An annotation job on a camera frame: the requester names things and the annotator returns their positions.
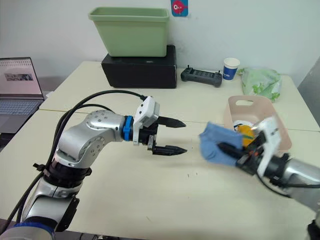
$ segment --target green plastic bag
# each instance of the green plastic bag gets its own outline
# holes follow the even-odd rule
[[[281,75],[268,68],[242,68],[237,74],[241,76],[242,90],[245,95],[264,96],[274,102],[280,96]]]

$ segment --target white table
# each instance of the white table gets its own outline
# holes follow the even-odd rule
[[[160,103],[162,116],[176,118],[186,122],[206,123],[212,121],[223,124],[223,113],[228,98],[243,95],[241,81],[237,76],[233,81],[224,80],[220,88],[182,82],[178,71],[178,86],[176,89],[132,89],[146,96],[153,96]],[[320,128],[302,99],[296,86],[289,76],[282,76],[281,96],[273,104],[284,125],[288,129],[319,131]],[[103,90],[114,89],[102,70],[99,62],[83,62],[40,106],[42,110],[67,111],[85,97]],[[138,98],[126,94],[108,94],[97,97],[90,103],[110,107],[122,115],[134,115]],[[90,113],[92,108],[83,108],[78,112]]]
[[[33,163],[47,161],[62,114],[36,112],[0,153],[0,218],[38,174]],[[76,113],[67,126],[85,116]],[[143,239],[304,239],[315,214],[237,168],[207,163],[198,137],[205,126],[159,128],[159,146],[188,150],[177,156],[152,155],[132,142],[108,144],[83,182],[69,230]],[[289,136],[292,156],[320,167],[320,133],[289,130]]]

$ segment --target silver robotic arm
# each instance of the silver robotic arm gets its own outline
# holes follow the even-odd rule
[[[258,179],[271,191],[295,199],[316,213],[315,220],[308,226],[309,239],[320,239],[320,168],[291,158],[285,153],[275,155],[281,141],[277,120],[269,117],[252,128],[255,140],[244,150],[227,143],[219,148],[234,157],[236,166]],[[275,186],[269,186],[263,180]]]
[[[160,116],[160,106],[147,97],[136,115],[122,116],[97,110],[80,124],[63,132],[53,161],[25,206],[22,222],[5,231],[0,240],[51,240],[54,232],[69,227],[79,203],[76,198],[83,179],[92,173],[91,165],[110,142],[133,141],[147,145],[155,155],[178,155],[186,150],[177,146],[156,146],[158,125],[180,128],[176,119]]]

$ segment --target laptop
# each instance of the laptop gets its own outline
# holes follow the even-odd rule
[[[0,58],[0,133],[15,134],[43,101],[31,58]]]

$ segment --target blue rag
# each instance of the blue rag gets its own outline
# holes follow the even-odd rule
[[[236,159],[222,152],[217,144],[227,143],[241,150],[242,134],[208,122],[204,132],[199,136],[200,150],[205,160],[215,164],[236,165]]]

